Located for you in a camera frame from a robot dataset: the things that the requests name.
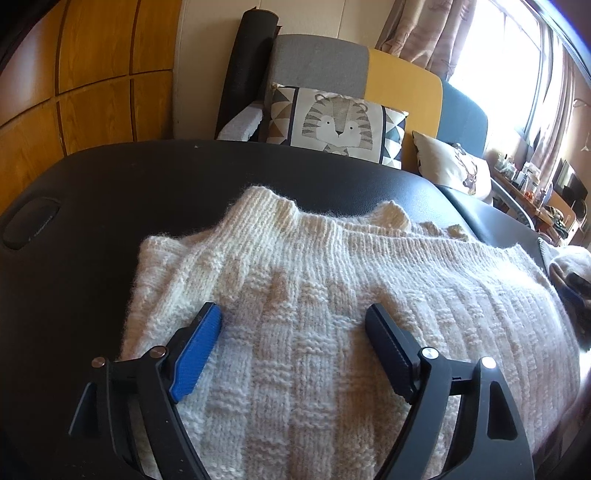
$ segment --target deer print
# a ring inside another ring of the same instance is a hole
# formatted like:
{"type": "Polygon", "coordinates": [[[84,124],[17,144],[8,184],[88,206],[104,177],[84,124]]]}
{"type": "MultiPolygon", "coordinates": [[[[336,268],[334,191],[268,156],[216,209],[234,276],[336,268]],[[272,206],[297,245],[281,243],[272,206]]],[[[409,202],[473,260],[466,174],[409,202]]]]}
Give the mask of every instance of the deer print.
{"type": "Polygon", "coordinates": [[[470,171],[468,170],[468,167],[466,167],[466,164],[462,161],[462,158],[460,156],[460,152],[457,150],[456,150],[456,158],[457,158],[458,162],[460,163],[460,165],[462,167],[464,167],[464,170],[466,170],[467,176],[466,176],[466,179],[462,182],[462,185],[464,185],[468,189],[468,195],[475,195],[476,194],[476,174],[478,173],[478,166],[472,160],[470,160],[470,163],[474,167],[474,173],[470,173],[470,171]]]}

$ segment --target tiger ear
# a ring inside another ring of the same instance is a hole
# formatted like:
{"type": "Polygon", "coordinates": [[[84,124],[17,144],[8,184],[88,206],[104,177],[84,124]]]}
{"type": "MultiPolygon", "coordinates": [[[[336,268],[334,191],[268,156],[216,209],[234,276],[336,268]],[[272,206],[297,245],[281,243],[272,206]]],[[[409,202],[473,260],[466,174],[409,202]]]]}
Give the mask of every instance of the tiger ear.
{"type": "Polygon", "coordinates": [[[355,106],[358,106],[363,111],[363,113],[368,112],[368,106],[362,102],[356,103],[355,106]]]}

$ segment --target chair armrest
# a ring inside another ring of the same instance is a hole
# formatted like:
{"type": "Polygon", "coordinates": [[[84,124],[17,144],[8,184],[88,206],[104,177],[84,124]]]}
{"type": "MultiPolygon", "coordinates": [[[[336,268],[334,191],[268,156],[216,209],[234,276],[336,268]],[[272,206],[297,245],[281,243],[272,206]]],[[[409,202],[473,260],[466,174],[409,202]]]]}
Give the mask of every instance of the chair armrest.
{"type": "Polygon", "coordinates": [[[222,128],[217,139],[247,142],[261,123],[262,111],[262,102],[252,102],[222,128]]]}
{"type": "Polygon", "coordinates": [[[491,178],[491,186],[492,191],[495,192],[497,196],[499,196],[501,200],[509,206],[509,208],[515,211],[517,214],[517,219],[525,226],[535,230],[534,222],[531,220],[530,216],[525,212],[521,205],[517,203],[517,201],[511,195],[509,195],[509,193],[493,178],[491,178]]]}

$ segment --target silver screw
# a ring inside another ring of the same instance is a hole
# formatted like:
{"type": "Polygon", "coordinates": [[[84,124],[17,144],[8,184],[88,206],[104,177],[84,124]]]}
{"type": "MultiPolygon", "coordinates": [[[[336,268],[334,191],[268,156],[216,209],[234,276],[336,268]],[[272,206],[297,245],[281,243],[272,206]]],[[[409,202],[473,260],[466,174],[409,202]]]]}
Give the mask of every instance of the silver screw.
{"type": "Polygon", "coordinates": [[[162,345],[158,345],[158,346],[152,347],[150,349],[150,356],[152,358],[162,358],[165,353],[166,353],[166,347],[162,346],[162,345]]]}
{"type": "Polygon", "coordinates": [[[431,360],[435,360],[439,356],[439,352],[430,346],[421,350],[421,353],[423,357],[430,358],[431,360]]]}
{"type": "Polygon", "coordinates": [[[495,359],[493,357],[490,356],[483,356],[482,360],[480,360],[482,362],[482,365],[484,365],[487,368],[490,368],[491,370],[493,368],[496,368],[496,362],[495,359]]]}
{"type": "Polygon", "coordinates": [[[101,368],[104,367],[106,363],[105,357],[104,356],[98,356],[96,358],[92,359],[92,362],[90,363],[92,365],[92,368],[101,368]]]}

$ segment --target deer pillow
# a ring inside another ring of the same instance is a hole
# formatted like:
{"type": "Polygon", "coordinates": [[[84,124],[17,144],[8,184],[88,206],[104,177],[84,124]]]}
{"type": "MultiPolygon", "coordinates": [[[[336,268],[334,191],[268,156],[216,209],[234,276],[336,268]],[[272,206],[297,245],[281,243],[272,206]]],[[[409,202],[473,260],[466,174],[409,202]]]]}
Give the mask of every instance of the deer pillow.
{"type": "Polygon", "coordinates": [[[418,170],[424,178],[488,201],[491,171],[485,160],[466,153],[459,145],[448,145],[419,132],[413,132],[413,140],[417,148],[418,170]]]}

